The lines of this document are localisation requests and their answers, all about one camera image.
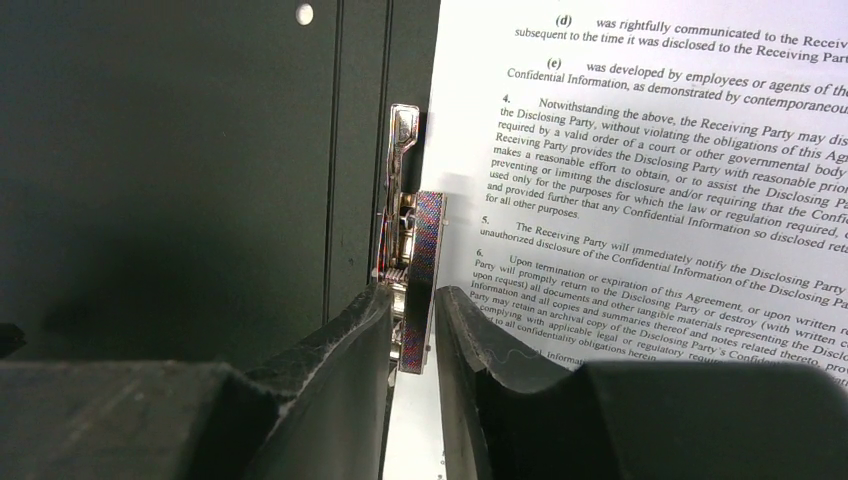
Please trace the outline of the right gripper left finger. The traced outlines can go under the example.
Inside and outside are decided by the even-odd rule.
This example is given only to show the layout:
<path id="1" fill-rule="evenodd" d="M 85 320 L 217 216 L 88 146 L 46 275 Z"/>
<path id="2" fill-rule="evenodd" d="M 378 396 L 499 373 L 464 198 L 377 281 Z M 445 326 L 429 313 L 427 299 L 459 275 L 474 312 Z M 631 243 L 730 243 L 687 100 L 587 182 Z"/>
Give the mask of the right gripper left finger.
<path id="1" fill-rule="evenodd" d="M 5 479 L 374 479 L 392 295 L 372 285 L 260 367 L 3 362 Z"/>

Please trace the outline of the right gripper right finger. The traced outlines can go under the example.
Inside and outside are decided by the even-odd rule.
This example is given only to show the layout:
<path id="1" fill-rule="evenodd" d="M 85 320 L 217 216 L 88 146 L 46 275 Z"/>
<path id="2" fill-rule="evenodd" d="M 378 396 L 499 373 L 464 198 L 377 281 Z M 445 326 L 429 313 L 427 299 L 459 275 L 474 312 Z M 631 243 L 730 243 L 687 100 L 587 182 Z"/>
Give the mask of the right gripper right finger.
<path id="1" fill-rule="evenodd" d="M 843 479 L 847 396 L 804 364 L 568 370 L 459 288 L 434 300 L 452 479 Z"/>

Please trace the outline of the printed paper sheet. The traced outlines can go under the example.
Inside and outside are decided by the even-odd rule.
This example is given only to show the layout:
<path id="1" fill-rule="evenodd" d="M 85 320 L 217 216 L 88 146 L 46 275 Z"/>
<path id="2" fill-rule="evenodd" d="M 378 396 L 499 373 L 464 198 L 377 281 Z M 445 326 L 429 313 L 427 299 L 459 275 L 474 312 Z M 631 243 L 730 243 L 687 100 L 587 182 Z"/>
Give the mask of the printed paper sheet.
<path id="1" fill-rule="evenodd" d="M 443 1 L 439 290 L 568 369 L 804 364 L 847 396 L 843 1 Z"/>

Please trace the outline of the grey and black folder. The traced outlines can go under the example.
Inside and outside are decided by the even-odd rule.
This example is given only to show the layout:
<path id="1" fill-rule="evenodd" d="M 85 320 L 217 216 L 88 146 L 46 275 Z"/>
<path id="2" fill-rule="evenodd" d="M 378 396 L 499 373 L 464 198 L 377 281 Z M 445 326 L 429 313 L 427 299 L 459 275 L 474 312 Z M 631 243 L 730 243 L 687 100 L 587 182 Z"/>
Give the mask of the grey and black folder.
<path id="1" fill-rule="evenodd" d="M 436 1 L 5 1 L 1 365 L 250 372 L 367 287 Z"/>

